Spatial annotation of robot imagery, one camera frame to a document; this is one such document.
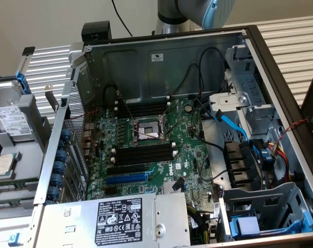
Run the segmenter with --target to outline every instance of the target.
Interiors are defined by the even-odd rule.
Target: blue pcie slot
[[[141,182],[141,181],[148,182],[148,174],[141,173],[141,174],[132,174],[132,175],[126,175],[126,176],[106,178],[106,184]]]

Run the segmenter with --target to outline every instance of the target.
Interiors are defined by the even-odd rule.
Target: warning label
[[[17,106],[0,107],[0,121],[10,136],[31,134],[25,116]]]
[[[142,198],[99,203],[97,246],[142,241]]]

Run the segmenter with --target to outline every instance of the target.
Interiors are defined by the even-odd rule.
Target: gray robot arm
[[[156,32],[174,33],[189,31],[191,20],[203,29],[222,27],[229,17],[235,0],[158,0],[159,22],[163,30]]]

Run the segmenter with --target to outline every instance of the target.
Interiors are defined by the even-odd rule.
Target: green circuit board
[[[104,188],[108,187],[106,185],[107,168],[114,166],[110,162],[111,149],[113,145],[123,148],[132,146],[132,125],[130,124],[130,119],[117,119],[114,113],[109,110],[96,116],[95,124],[100,127],[100,131],[94,137],[96,142],[103,141],[103,149],[100,150],[98,158],[95,156],[95,151],[91,150],[90,153],[90,183],[87,200],[153,192],[163,194],[166,193],[166,185],[168,187],[173,185],[180,176],[185,175],[183,178],[185,179],[185,197],[187,202],[194,204],[198,210],[212,211],[213,202],[207,200],[208,192],[212,192],[212,184],[199,179],[198,172],[193,165],[194,159],[197,160],[198,166],[203,164],[207,156],[207,147],[196,138],[192,138],[188,131],[188,127],[191,127],[191,114],[184,111],[184,107],[188,104],[193,106],[193,101],[181,98],[177,104],[171,107],[166,115],[167,129],[180,120],[167,135],[168,140],[176,143],[175,149],[178,150],[178,155],[174,160],[145,164],[146,171],[153,171],[148,182],[116,184],[117,195],[110,196],[104,193]],[[157,116],[135,118],[135,120],[153,121],[155,118],[157,119]],[[196,118],[198,118],[198,111],[194,115],[194,119]],[[196,133],[199,133],[199,127],[195,121],[194,124],[197,126]],[[124,135],[122,131],[120,135],[120,129],[125,130]],[[160,142],[156,139],[140,142],[139,145]],[[209,165],[203,168],[203,176],[211,176]]]

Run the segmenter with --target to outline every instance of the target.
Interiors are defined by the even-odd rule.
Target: power supply label
[[[97,246],[142,241],[142,198],[99,203]]]

